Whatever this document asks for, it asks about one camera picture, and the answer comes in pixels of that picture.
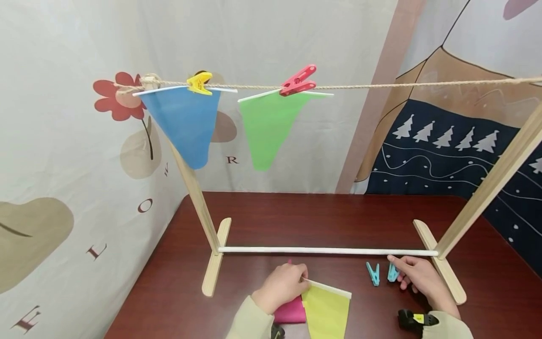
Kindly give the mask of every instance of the child's hand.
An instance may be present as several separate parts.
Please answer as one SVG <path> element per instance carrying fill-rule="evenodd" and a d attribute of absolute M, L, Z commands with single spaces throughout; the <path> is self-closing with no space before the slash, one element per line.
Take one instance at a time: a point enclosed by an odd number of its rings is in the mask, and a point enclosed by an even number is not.
<path fill-rule="evenodd" d="M 389 255 L 388 260 L 400 270 L 397 281 L 401 283 L 402 290 L 406 290 L 412 283 L 413 292 L 422 292 L 435 311 L 443 311 L 461 319 L 448 288 L 430 262 L 409 256 L 398 259 L 393 255 Z"/>
<path fill-rule="evenodd" d="M 252 300 L 265 313 L 273 314 L 277 308 L 309 289 L 309 282 L 302 281 L 301 277 L 308 278 L 305 264 L 278 266 L 263 286 L 252 293 Z"/>

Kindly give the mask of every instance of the yellow clothespin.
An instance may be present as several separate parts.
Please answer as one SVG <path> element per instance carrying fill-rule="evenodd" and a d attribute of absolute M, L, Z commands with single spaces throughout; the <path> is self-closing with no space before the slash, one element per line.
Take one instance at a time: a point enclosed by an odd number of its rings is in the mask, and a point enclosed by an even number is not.
<path fill-rule="evenodd" d="M 203 87 L 203 84 L 211 78 L 212 74 L 209 72 L 201 72 L 194 75 L 186 81 L 189 85 L 188 90 L 199 94 L 212 95 L 211 91 L 208 91 Z"/>

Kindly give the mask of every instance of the teal clothespin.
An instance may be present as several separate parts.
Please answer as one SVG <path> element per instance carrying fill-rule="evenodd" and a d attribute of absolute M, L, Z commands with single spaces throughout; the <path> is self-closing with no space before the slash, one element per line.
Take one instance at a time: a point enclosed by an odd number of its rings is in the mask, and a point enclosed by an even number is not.
<path fill-rule="evenodd" d="M 398 276 L 399 276 L 399 271 L 397 270 L 394 264 L 390 263 L 390 268 L 388 269 L 388 281 L 393 283 L 395 280 L 397 280 Z"/>
<path fill-rule="evenodd" d="M 376 271 L 373 271 L 371 268 L 371 264 L 369 264 L 368 261 L 366 263 L 369 275 L 371 276 L 371 280 L 373 282 L 373 286 L 378 286 L 380 284 L 380 264 L 376 264 Z"/>

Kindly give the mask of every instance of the sleeve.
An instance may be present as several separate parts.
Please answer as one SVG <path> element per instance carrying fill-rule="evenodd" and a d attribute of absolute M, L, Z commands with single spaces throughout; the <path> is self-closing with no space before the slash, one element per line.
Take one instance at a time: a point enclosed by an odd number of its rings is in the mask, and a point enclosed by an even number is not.
<path fill-rule="evenodd" d="M 270 339 L 274 319 L 248 296 L 237 311 L 226 339 Z"/>
<path fill-rule="evenodd" d="M 441 311 L 429 314 L 438 319 L 438 324 L 423 327 L 423 339 L 473 339 L 467 325 L 461 320 Z"/>

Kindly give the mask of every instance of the wooden table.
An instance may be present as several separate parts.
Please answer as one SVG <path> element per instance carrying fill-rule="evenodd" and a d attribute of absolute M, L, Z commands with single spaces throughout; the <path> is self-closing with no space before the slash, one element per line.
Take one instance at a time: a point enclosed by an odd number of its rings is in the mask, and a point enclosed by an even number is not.
<path fill-rule="evenodd" d="M 465 201 L 457 197 L 205 193 L 215 227 L 233 222 L 230 246 L 423 249 L 413 219 L 439 239 Z M 201 284 L 210 249 L 190 198 L 181 203 L 106 339 L 223 338 L 246 295 L 290 257 L 227 254 L 215 295 Z M 352 292 L 346 338 L 415 338 L 397 310 L 428 310 L 427 301 L 386 280 L 384 257 L 296 256 L 309 278 Z M 468 301 L 461 316 L 476 339 L 541 338 L 542 282 L 483 218 L 448 257 Z M 380 263 L 373 287 L 365 262 Z"/>

